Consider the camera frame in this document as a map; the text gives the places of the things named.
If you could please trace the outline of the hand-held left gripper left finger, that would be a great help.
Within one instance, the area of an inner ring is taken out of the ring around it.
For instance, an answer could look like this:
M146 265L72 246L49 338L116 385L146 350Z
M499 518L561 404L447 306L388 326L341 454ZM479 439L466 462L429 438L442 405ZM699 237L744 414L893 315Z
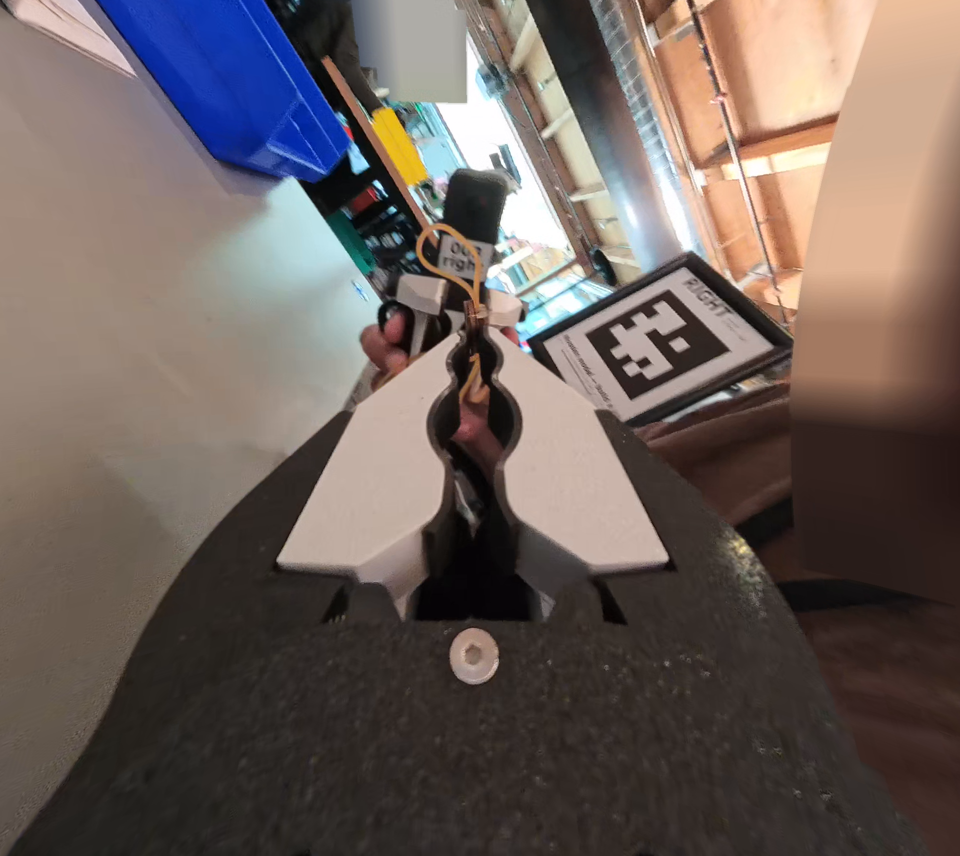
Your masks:
M450 335L348 414L275 562L386 591L413 620L423 586L445 574L470 533L443 439L460 415Z

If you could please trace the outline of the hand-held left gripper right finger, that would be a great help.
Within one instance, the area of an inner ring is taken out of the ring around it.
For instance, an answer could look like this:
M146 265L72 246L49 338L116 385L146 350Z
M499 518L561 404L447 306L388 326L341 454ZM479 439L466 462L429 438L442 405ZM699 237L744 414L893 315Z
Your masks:
M491 383L513 424L495 491L534 611L550 612L568 586L666 568L669 554L602 413L500 332L487 340L497 358Z

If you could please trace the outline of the small wooden model part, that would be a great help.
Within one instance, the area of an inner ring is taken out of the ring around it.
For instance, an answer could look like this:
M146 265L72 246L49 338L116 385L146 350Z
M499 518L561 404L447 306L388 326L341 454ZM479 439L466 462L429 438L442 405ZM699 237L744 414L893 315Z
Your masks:
M493 347L488 339L486 306L468 298L463 303L466 376L483 384L490 369Z

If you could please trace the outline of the tan rubber band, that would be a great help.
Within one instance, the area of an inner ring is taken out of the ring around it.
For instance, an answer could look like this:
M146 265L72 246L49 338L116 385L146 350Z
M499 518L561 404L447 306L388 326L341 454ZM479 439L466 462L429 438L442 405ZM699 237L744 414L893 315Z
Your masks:
M482 303L483 260L480 250L477 249L474 241L465 237L462 232L455 227L446 223L433 223L432 226L438 233L438 240L440 242L442 242L444 238L448 238L458 243L469 255L473 262L471 280L470 282L465 282L462 277L443 268L440 265L440 260L438 258L435 258L434 260L427 258L427 232L422 231L416 240L417 242L415 243L414 247L416 259L426 269L427 272L433 273L463 290L465 293L465 300L471 298L477 303ZM460 403L481 402L485 398L486 393L486 391L483 390L483 385L484 384L480 384L478 382L473 382L469 377L466 376L459 390Z

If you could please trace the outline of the person's right hand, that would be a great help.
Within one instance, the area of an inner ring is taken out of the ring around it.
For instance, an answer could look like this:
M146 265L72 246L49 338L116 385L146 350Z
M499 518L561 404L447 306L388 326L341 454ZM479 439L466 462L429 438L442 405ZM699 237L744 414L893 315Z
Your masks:
M406 369L412 341L411 325L412 318L393 309L388 311L382 327L371 323L361 331L359 343L366 356L367 382L371 391Z

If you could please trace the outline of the green storage crate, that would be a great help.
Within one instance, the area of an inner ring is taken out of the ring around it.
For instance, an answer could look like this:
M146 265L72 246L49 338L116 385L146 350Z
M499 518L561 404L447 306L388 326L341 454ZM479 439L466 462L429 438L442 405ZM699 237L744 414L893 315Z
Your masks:
M377 261L365 239L354 227L349 213L344 209L338 209L325 219L358 271L366 276L372 274L378 267Z

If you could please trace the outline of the yellow plastic bin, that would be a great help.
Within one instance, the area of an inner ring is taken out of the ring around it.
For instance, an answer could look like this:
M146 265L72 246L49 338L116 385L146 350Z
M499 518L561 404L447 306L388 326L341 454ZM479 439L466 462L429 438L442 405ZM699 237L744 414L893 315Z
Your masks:
M403 183L407 186L424 183L429 178L428 171L396 112L389 106L382 106L373 113L371 122L373 132L383 144Z

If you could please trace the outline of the person's brown shirt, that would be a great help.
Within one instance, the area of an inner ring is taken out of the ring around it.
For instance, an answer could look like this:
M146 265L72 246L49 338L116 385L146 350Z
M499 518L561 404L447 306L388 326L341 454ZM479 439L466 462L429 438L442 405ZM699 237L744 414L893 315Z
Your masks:
M958 610L834 580L793 529L787 382L636 434L749 543L794 610L861 760L931 854L958 854Z

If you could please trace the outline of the framed black-white marker sign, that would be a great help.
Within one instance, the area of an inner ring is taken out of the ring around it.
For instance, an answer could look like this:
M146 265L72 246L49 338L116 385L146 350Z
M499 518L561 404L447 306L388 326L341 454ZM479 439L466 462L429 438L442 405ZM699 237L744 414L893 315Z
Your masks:
M527 345L595 409L641 427L789 362L794 339L689 251Z

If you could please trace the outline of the wooden workbench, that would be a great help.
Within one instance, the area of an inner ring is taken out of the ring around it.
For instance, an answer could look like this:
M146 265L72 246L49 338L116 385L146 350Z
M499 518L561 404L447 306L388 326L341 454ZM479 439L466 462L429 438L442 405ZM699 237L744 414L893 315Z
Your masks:
M368 163L369 175L371 177L376 175L384 189L387 190L388 197L393 200L398 208L416 220L421 231L428 233L427 238L432 243L438 243L438 233L426 218L422 208L411 194L408 185L403 182L402 174L376 134L372 119L366 113L366 109L357 101L349 84L331 58L324 57L321 65L342 98L344 115L349 120L353 142L356 143Z

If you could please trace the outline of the black ceiling pipe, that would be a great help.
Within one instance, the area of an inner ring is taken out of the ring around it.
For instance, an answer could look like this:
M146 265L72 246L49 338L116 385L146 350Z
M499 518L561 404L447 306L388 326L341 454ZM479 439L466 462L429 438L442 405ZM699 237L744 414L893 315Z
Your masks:
M590 0L525 0L584 133L633 258L682 253Z

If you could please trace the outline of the black steel rod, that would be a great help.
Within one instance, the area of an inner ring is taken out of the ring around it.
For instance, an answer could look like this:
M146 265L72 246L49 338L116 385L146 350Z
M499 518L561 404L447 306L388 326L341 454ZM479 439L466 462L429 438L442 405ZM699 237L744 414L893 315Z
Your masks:
M778 280L778 271L774 266L774 262L771 256L771 251L766 243L766 239L763 233L762 224L758 209L756 208L755 200L752 195L752 191L749 188L747 182L747 176L743 168L743 162L740 155L739 142L738 138L735 135L733 121L729 112L728 102L726 91L723 89L723 86L720 82L718 68L714 60L714 55L711 50L709 41L707 39L706 31L702 25L702 18L700 15L700 8L696 0L684 0L687 4L691 23L693 26L694 34L697 38L701 58L706 70L706 74L709 78L712 91L713 91L713 102L718 109L719 116L721 118L722 128L724 130L724 135L726 139L726 148L730 154L730 161L733 164L735 169L735 181L739 186L743 202L750 218L751 228L753 230L753 235L757 241L757 244L760 249L762 257L762 265L766 270L767 278L769 283L773 287L774 292L774 305L779 314L779 320L782 327L788 327L788 318L786 314L786 306L783 301L782 290Z

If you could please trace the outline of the blue plastic bin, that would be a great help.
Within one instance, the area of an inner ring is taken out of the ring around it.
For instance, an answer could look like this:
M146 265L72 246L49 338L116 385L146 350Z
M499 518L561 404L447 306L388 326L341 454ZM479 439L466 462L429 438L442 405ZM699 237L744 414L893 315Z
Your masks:
M316 182L350 140L264 0L95 0L217 160Z

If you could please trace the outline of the white instruction booklet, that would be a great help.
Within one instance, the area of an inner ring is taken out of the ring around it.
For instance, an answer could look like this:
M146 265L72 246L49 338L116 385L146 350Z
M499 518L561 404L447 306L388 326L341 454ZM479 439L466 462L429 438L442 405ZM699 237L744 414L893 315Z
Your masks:
M136 71L80 0L13 0L12 15L70 49L129 78Z

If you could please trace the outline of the silver ventilation duct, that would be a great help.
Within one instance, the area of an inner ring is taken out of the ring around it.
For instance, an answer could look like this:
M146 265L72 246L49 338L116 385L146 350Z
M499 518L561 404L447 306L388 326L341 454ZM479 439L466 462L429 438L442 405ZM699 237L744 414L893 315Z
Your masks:
M654 184L685 250L712 259L704 198L656 63L639 0L589 0L647 155Z

